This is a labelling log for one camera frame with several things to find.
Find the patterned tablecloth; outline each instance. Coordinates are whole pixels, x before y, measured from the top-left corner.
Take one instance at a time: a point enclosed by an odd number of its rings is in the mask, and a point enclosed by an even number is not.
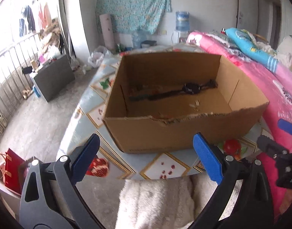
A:
[[[197,46],[179,44],[173,47],[156,46],[132,53],[159,51],[203,52]],[[108,162],[107,178],[166,179],[203,172],[204,167],[193,148],[165,153],[127,154],[121,152],[115,145],[102,118],[106,108],[105,101],[111,91],[120,60],[120,56],[106,59],[96,72],[72,115],[56,159],[70,154],[77,146],[83,145],[93,133],[96,133],[101,139],[97,156]],[[263,119],[260,119],[247,135],[238,139],[242,146],[240,158],[257,154],[256,140],[260,135],[272,138]]]

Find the blue water jug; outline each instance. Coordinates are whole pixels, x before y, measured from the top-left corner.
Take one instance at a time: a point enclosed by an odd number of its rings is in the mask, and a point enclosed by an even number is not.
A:
[[[176,12],[176,30],[181,32],[189,31],[189,12]]]
[[[40,98],[41,95],[40,95],[40,93],[38,92],[37,88],[36,88],[35,86],[33,86],[32,89],[33,89],[34,93],[36,94],[36,96],[37,96],[38,98]]]
[[[146,32],[139,30],[139,31],[135,31],[132,34],[132,45],[134,49],[139,49],[141,48],[141,43],[143,41],[147,40],[146,37]]]

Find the blue pillow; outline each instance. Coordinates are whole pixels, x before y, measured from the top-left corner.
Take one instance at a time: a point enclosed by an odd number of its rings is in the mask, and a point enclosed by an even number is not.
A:
[[[251,41],[248,34],[240,31],[237,28],[229,28],[225,32],[227,36],[236,43],[236,45],[244,54],[246,54],[251,59],[259,62],[271,72],[276,72],[278,60],[273,58],[271,55],[264,52],[263,50],[258,49]]]

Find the red gift bag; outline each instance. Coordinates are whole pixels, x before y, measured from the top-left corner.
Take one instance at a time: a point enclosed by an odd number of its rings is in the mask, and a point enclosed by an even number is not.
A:
[[[25,161],[11,149],[8,149],[5,154],[0,152],[0,156],[5,160],[5,167],[2,167],[0,164],[5,187],[17,194],[21,194],[18,168]]]

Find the hanging clothes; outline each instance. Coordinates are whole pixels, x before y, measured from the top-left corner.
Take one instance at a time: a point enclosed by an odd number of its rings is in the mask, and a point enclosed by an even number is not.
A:
[[[34,0],[33,5],[31,6],[31,10],[34,14],[36,32],[40,32],[40,29],[42,29],[42,27],[39,26],[39,6],[40,3],[38,0]]]
[[[46,26],[52,24],[52,18],[49,12],[49,6],[47,5],[47,2],[45,2],[44,6],[39,3],[38,16],[40,29],[46,28]]]
[[[19,36],[22,37],[22,36],[27,34],[25,21],[24,21],[23,18],[19,19],[19,25],[20,25],[20,27],[19,27]]]
[[[32,13],[31,7],[29,5],[26,5],[22,8],[21,13],[23,15],[24,21],[27,21],[26,29],[30,33],[32,31],[35,31],[35,20],[34,20],[34,15]]]

